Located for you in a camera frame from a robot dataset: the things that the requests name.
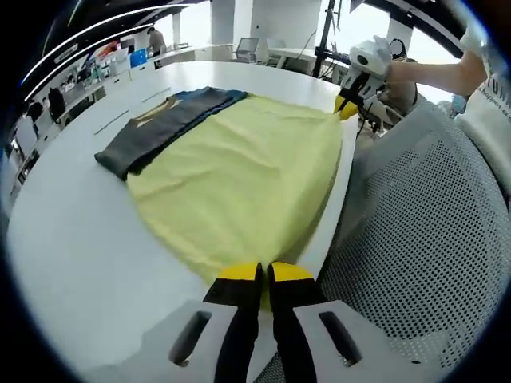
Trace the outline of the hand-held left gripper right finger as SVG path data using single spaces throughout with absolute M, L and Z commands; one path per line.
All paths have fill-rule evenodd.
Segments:
M 327 301 L 306 269 L 268 267 L 273 334 L 288 382 L 431 382 L 434 374 L 394 352 L 385 333 L 346 303 Z

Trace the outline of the person's right hand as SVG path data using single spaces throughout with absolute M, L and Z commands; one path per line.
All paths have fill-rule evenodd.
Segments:
M 381 78 L 385 78 L 392 62 L 390 43 L 385 38 L 374 35 L 374 46 L 374 72 Z

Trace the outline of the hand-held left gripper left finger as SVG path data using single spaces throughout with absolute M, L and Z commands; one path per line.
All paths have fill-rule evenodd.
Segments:
M 188 300 L 143 334 L 141 347 L 87 382 L 244 382 L 258 338 L 263 268 L 224 269 L 200 301 Z

